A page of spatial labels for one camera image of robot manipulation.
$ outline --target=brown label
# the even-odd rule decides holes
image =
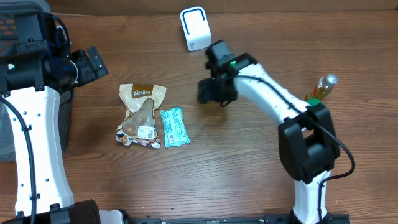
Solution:
[[[133,99],[143,96],[151,96],[152,91],[154,91],[153,85],[133,85],[131,90],[131,96]]]

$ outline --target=light blue packet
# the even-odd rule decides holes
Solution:
[[[177,107],[167,111],[161,110],[160,115],[164,127],[164,143],[166,148],[191,143],[185,129],[181,108]]]

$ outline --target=wooden table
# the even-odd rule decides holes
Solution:
[[[398,223],[398,12],[208,15],[213,40],[249,52],[293,94],[340,79],[325,100],[357,169],[328,183],[327,208],[353,223]],[[188,53],[178,15],[65,17],[73,49],[96,46],[109,75],[76,89],[65,171],[76,201],[134,217],[251,217],[289,213],[293,180],[279,160],[277,129],[250,101],[199,105],[204,52]],[[122,83],[167,87],[160,107],[183,108],[191,144],[152,150],[114,139]],[[156,111],[155,120],[164,132]],[[345,154],[333,174],[349,169]],[[0,163],[0,220],[14,215],[13,162]]]

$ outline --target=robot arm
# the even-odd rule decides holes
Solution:
[[[278,126],[280,160],[295,180],[295,219],[304,224],[318,223],[318,183],[330,176],[340,151],[338,145],[315,129],[308,119],[335,134],[328,110],[322,104],[310,106],[296,98],[275,82],[254,58],[248,54],[235,57],[222,40],[209,46],[206,55],[211,78],[199,82],[198,101],[213,100],[226,106],[239,94],[271,118]],[[302,131],[306,129],[314,129],[314,133],[304,138]],[[322,218],[327,215],[325,191],[326,187],[322,188]]]

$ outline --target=barcode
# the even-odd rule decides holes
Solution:
[[[148,138],[150,138],[150,139],[154,138],[154,130],[149,130],[148,131]]]
[[[174,137],[173,135],[169,135],[169,143],[174,143]]]

